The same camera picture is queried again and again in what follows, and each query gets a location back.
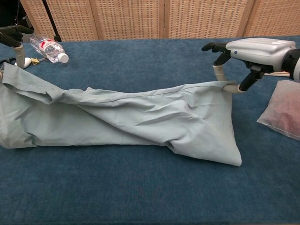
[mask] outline blue table surface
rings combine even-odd
[[[300,46],[300,36],[276,39]],[[63,89],[169,88],[216,80],[219,54],[201,51],[211,41],[65,42],[69,63],[26,70]],[[24,46],[27,56],[41,58]],[[0,59],[13,56],[0,46]],[[231,59],[225,73],[240,82],[248,69]],[[300,142],[256,122],[282,79],[266,76],[233,96],[241,167],[158,146],[0,148],[0,224],[300,223]]]

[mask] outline robotic arm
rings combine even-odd
[[[269,38],[246,38],[228,43],[209,43],[202,51],[222,52],[214,66],[225,64],[231,57],[243,61],[250,69],[248,76],[238,86],[246,91],[265,73],[290,73],[290,78],[300,82],[300,49],[293,41]]]
[[[0,43],[14,48],[16,62],[20,68],[24,68],[25,64],[25,51],[21,45],[22,33],[32,34],[33,31],[21,25],[0,27]]]

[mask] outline bottle label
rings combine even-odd
[[[48,39],[46,41],[43,41],[42,43],[39,44],[39,48],[42,50],[45,50],[45,48],[49,45],[52,45],[53,43],[56,43],[55,41]]]

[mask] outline woven panel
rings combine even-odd
[[[35,32],[53,38],[54,31],[42,0],[21,0],[21,4],[25,9]]]
[[[89,0],[48,0],[63,41],[98,40]]]
[[[261,0],[246,36],[300,34],[300,0]]]
[[[99,38],[163,37],[163,0],[91,0]]]
[[[167,38],[236,37],[247,0],[169,0]]]

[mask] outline light blue cloth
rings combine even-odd
[[[141,93],[63,90],[10,64],[0,85],[5,148],[100,144],[168,146],[189,157],[241,165],[231,121],[232,82]]]

